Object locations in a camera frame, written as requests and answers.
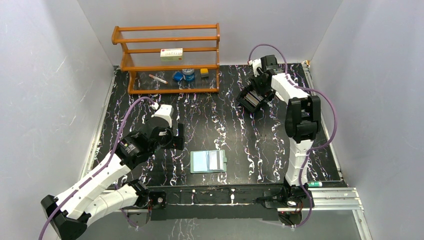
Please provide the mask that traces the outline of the black card storage box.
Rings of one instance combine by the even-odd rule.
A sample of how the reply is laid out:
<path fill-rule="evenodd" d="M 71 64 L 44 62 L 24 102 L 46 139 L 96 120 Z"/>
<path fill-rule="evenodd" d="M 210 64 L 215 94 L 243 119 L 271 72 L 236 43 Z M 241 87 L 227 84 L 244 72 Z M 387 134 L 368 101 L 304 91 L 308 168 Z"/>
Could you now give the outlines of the black card storage box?
<path fill-rule="evenodd" d="M 274 97 L 275 93 L 273 91 L 260 95 L 254 90 L 252 84 L 249 84 L 241 90 L 236 100 L 249 113 L 256 113 L 261 107 L 272 101 Z"/>

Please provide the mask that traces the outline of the mint green card holder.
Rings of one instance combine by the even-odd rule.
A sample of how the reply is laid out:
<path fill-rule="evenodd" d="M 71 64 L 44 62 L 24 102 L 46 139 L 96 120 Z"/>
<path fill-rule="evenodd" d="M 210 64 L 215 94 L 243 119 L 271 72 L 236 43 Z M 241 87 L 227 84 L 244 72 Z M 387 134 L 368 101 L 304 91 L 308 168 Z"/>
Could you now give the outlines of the mint green card holder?
<path fill-rule="evenodd" d="M 227 171 L 227 158 L 225 151 L 200 150 L 190 152 L 190 173 L 224 173 Z"/>

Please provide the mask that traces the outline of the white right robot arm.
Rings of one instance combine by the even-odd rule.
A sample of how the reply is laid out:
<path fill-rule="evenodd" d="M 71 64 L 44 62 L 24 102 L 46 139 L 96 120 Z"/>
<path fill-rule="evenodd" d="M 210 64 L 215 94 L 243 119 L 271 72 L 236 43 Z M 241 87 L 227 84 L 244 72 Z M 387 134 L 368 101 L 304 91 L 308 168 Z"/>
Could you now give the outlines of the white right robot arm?
<path fill-rule="evenodd" d="M 290 140 L 288 169 L 281 190 L 282 202 L 295 207 L 301 200 L 313 199 L 308 191 L 308 151 L 312 148 L 321 127 L 321 100 L 306 93 L 296 84 L 290 74 L 278 71 L 277 59 L 267 55 L 249 60 L 254 77 L 253 89 L 258 95 L 277 94 L 286 102 L 284 129 Z"/>

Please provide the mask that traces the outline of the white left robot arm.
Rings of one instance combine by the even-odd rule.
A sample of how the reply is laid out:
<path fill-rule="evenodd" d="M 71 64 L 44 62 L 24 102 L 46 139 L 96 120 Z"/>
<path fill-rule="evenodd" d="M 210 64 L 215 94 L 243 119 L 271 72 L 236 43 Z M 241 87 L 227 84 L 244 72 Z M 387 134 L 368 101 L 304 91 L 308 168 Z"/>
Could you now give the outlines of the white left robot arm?
<path fill-rule="evenodd" d="M 48 223 L 62 240 L 76 240 L 95 221 L 126 207 L 163 208 L 158 198 L 163 191 L 148 189 L 141 181 L 132 180 L 108 194 L 110 185 L 145 163 L 158 150 L 183 150 L 185 125 L 172 126 L 154 116 L 138 131 L 132 131 L 118 141 L 94 169 L 79 182 L 57 196 L 41 200 Z"/>

